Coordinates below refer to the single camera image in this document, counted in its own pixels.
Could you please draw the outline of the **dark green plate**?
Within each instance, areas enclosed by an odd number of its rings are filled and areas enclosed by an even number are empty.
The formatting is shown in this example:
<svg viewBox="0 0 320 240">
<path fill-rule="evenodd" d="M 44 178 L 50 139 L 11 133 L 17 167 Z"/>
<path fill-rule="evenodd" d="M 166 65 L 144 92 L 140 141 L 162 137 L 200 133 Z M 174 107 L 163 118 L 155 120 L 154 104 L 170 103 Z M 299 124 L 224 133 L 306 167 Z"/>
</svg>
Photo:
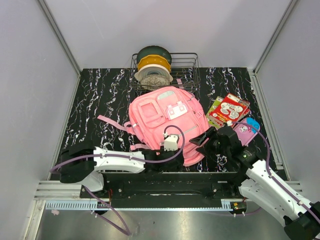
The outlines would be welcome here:
<svg viewBox="0 0 320 240">
<path fill-rule="evenodd" d="M 139 63 L 142 58 L 149 55 L 159 55 L 161 57 L 164 57 L 169 64 L 172 63 L 172 56 L 170 52 L 164 47 L 161 47 L 158 45 L 149 45 L 142 48 L 137 54 L 137 57 L 136 57 L 137 63 Z"/>
</svg>

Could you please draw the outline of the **red middle book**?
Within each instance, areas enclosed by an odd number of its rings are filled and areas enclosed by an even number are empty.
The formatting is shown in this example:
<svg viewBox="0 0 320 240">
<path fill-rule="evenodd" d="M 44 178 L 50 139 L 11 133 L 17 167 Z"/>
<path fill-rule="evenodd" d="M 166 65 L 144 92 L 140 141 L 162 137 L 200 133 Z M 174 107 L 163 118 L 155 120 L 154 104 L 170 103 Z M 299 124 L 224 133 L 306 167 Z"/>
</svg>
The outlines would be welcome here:
<svg viewBox="0 0 320 240">
<path fill-rule="evenodd" d="M 224 123 L 228 121 L 238 121 L 248 115 L 250 112 L 249 109 L 243 112 L 243 114 L 239 115 L 235 111 L 226 110 L 225 113 L 228 112 L 227 115 L 223 114 L 223 112 L 214 112 L 214 110 L 207 113 L 206 117 L 210 125 L 214 126 L 215 128 L 219 129 L 224 126 Z"/>
</svg>

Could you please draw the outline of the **grey patterned plate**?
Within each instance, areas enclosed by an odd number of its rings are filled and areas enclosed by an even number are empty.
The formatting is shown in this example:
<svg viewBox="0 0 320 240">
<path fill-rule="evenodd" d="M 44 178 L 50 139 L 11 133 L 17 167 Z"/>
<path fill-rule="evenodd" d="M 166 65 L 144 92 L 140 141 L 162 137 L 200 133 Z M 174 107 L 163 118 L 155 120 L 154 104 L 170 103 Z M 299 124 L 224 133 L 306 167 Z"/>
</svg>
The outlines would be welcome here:
<svg viewBox="0 0 320 240">
<path fill-rule="evenodd" d="M 167 79 L 165 76 L 162 75 L 148 75 L 144 77 L 141 81 L 140 84 L 144 87 L 148 88 L 155 88 L 155 87 L 161 87 L 161 86 L 167 86 L 170 84 L 170 80 Z"/>
</svg>

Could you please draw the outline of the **aluminium front rail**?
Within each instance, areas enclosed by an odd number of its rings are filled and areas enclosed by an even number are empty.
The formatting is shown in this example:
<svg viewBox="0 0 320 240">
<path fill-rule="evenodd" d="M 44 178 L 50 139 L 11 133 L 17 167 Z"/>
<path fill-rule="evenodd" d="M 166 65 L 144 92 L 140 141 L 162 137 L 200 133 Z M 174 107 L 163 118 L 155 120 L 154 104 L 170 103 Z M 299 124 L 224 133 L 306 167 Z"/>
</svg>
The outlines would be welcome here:
<svg viewBox="0 0 320 240">
<path fill-rule="evenodd" d="M 247 200 L 227 181 L 113 181 L 91 196 L 80 184 L 41 181 L 34 196 L 48 210 L 231 211 Z"/>
</svg>

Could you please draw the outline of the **yellow plate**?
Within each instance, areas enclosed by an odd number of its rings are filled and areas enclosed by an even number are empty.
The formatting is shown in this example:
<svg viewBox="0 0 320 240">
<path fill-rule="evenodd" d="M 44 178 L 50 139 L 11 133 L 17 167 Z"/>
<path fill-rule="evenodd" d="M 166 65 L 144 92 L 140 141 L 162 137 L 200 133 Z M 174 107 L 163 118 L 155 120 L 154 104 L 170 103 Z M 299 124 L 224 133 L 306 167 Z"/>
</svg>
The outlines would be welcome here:
<svg viewBox="0 0 320 240">
<path fill-rule="evenodd" d="M 166 68 L 169 72 L 171 72 L 171 64 L 169 61 L 158 54 L 149 54 L 144 56 L 137 64 L 137 69 L 140 71 L 143 67 L 148 65 L 160 65 Z"/>
</svg>

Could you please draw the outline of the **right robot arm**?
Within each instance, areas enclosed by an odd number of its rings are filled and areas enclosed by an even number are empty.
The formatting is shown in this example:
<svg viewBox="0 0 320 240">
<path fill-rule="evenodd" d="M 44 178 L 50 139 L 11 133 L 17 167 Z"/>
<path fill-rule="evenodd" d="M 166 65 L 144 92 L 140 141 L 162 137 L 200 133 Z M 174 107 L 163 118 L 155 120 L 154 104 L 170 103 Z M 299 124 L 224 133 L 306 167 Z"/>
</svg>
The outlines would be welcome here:
<svg viewBox="0 0 320 240">
<path fill-rule="evenodd" d="M 318 240 L 320 238 L 320 203 L 302 196 L 271 168 L 269 158 L 261 158 L 255 150 L 241 143 L 230 126 L 211 127 L 190 139 L 197 151 L 206 158 L 220 154 L 237 172 L 227 185 L 232 198 L 243 196 L 255 202 L 272 215 L 291 240 Z"/>
</svg>

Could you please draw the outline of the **red top activity book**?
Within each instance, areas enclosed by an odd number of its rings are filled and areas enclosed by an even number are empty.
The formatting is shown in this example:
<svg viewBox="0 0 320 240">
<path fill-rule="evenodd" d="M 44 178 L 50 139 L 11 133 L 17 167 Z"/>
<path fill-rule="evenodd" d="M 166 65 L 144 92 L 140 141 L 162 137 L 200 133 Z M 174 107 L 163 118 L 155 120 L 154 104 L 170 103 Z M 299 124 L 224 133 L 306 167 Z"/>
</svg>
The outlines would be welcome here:
<svg viewBox="0 0 320 240">
<path fill-rule="evenodd" d="M 221 112 L 224 115 L 228 114 L 226 110 L 237 112 L 239 115 L 243 114 L 247 109 L 250 109 L 250 103 L 243 100 L 232 93 L 228 93 L 223 98 L 221 104 L 215 109 L 215 113 Z"/>
</svg>

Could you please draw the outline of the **pink student backpack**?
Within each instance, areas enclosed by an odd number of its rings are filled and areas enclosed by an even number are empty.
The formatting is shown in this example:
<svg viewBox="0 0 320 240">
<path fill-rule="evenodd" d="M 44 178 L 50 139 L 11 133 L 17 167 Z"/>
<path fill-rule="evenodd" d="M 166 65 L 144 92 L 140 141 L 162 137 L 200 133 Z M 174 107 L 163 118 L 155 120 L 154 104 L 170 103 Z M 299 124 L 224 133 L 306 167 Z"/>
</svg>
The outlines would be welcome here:
<svg viewBox="0 0 320 240">
<path fill-rule="evenodd" d="M 135 135 L 139 144 L 130 149 L 158 150 L 164 143 L 164 133 L 179 136 L 184 166 L 200 162 L 204 156 L 197 152 L 197 146 L 190 140 L 209 129 L 203 107 L 196 97 L 178 87 L 166 86 L 135 98 L 128 108 L 129 121 L 124 125 L 99 115 L 97 118 L 117 129 Z"/>
</svg>

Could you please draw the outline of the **pink purple pencil case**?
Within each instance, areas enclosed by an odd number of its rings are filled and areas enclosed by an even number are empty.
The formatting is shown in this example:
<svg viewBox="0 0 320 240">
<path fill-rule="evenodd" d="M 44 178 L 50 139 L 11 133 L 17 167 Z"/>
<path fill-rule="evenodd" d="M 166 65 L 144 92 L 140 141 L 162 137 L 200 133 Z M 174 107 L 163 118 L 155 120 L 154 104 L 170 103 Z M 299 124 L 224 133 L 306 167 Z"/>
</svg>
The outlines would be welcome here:
<svg viewBox="0 0 320 240">
<path fill-rule="evenodd" d="M 241 121 L 241 124 L 236 124 L 233 130 L 236 132 L 242 146 L 248 146 L 249 143 L 258 134 L 256 129 L 260 130 L 260 124 L 253 118 L 246 117 Z"/>
</svg>

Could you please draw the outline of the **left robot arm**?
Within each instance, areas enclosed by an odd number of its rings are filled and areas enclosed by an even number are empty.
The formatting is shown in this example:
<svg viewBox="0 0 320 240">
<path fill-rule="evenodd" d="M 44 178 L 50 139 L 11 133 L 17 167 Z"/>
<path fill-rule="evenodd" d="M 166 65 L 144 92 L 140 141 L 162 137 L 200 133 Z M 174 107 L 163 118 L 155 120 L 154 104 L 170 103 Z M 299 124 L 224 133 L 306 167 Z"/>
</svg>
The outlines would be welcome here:
<svg viewBox="0 0 320 240">
<path fill-rule="evenodd" d="M 97 198 L 108 193 L 103 172 L 121 171 L 133 174 L 178 172 L 184 164 L 181 149 L 142 149 L 134 152 L 106 150 L 90 144 L 65 149 L 57 165 L 63 184 L 81 184 Z"/>
</svg>

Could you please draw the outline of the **green bottom book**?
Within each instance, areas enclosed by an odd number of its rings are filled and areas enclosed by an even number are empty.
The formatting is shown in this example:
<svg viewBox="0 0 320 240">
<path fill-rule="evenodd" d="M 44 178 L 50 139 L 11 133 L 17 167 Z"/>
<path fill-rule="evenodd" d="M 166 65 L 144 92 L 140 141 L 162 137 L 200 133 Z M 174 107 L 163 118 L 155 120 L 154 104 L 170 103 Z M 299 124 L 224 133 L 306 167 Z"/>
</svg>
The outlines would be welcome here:
<svg viewBox="0 0 320 240">
<path fill-rule="evenodd" d="M 211 112 L 214 112 L 215 109 L 221 104 L 221 102 L 223 100 L 224 99 L 222 97 L 218 96 L 206 114 L 206 118 L 208 120 L 208 123 L 211 126 L 215 127 L 217 130 L 224 126 L 224 122 L 226 121 L 226 118 L 223 116 L 222 113 L 217 112 L 216 116 L 213 116 L 213 115 L 211 115 Z"/>
</svg>

